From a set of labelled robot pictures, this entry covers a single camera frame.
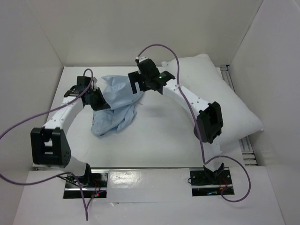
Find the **light blue pillowcase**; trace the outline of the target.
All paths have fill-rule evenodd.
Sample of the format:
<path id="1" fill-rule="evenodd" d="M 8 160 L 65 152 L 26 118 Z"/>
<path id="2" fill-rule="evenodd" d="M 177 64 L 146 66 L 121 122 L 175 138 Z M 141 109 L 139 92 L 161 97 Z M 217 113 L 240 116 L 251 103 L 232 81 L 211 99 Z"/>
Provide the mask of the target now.
<path id="1" fill-rule="evenodd" d="M 137 115 L 136 103 L 144 95 L 142 91 L 136 94 L 132 92 L 127 76 L 106 75 L 102 79 L 107 83 L 103 97 L 110 108 L 93 113 L 90 130 L 98 138 L 110 132 L 119 133 L 126 129 Z"/>

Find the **white pillow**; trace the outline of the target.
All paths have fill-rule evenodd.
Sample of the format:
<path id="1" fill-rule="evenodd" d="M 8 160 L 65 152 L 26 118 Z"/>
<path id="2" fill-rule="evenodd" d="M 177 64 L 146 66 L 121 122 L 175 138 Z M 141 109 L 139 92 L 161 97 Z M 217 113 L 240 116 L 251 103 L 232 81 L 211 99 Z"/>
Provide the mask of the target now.
<path id="1" fill-rule="evenodd" d="M 223 127 L 221 145 L 263 131 L 263 123 L 223 80 L 209 55 L 179 58 L 180 83 L 203 100 L 218 102 Z"/>

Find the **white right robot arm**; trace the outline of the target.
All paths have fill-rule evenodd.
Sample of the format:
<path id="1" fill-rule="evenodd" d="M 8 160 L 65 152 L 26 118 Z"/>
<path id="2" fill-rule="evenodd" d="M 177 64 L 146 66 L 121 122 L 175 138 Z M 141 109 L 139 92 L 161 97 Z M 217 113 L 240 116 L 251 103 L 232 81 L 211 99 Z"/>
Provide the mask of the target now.
<path id="1" fill-rule="evenodd" d="M 219 136 L 223 127 L 220 104 L 209 103 L 179 83 L 168 71 L 160 72 L 155 63 L 147 57 L 135 59 L 138 70 L 128 74 L 132 92 L 153 90 L 167 96 L 190 114 L 194 122 L 194 134 L 202 142 L 201 154 L 205 180 L 214 184 L 221 178 L 224 163 L 212 162 L 221 154 Z"/>

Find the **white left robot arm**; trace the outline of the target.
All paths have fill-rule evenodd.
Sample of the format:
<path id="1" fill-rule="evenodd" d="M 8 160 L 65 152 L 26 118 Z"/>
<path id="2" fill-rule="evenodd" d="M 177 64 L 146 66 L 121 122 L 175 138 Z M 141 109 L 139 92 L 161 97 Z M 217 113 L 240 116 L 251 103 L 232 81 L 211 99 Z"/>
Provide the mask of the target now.
<path id="1" fill-rule="evenodd" d="M 52 118 L 30 133 L 34 164 L 60 167 L 65 172 L 71 172 L 82 187 L 92 183 L 91 167 L 71 155 L 67 132 L 86 105 L 94 111 L 110 108 L 96 82 L 95 78 L 78 76 L 76 85 L 64 94 L 62 105 Z"/>

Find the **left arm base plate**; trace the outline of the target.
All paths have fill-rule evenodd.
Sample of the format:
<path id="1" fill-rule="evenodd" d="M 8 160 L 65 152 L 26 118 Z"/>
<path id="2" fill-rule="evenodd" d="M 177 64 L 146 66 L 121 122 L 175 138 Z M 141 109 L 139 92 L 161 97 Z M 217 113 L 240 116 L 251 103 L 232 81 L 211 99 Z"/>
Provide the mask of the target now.
<path id="1" fill-rule="evenodd" d="M 85 199 L 94 197 L 104 199 L 107 197 L 108 169 L 92 169 L 92 179 L 89 183 L 82 184 Z M 60 177 L 65 182 L 63 199 L 80 199 L 81 193 L 78 182 L 72 175 Z"/>

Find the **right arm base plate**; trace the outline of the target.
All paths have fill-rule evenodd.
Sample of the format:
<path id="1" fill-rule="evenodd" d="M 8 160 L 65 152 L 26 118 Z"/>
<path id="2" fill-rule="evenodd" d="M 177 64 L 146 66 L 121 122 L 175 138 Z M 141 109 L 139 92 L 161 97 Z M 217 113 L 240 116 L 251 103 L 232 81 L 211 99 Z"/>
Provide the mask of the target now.
<path id="1" fill-rule="evenodd" d="M 225 170 L 215 179 L 209 180 L 204 173 L 203 168 L 191 168 L 190 177 L 187 182 L 191 185 L 192 196 L 217 196 L 234 195 L 233 182 L 230 170 Z"/>

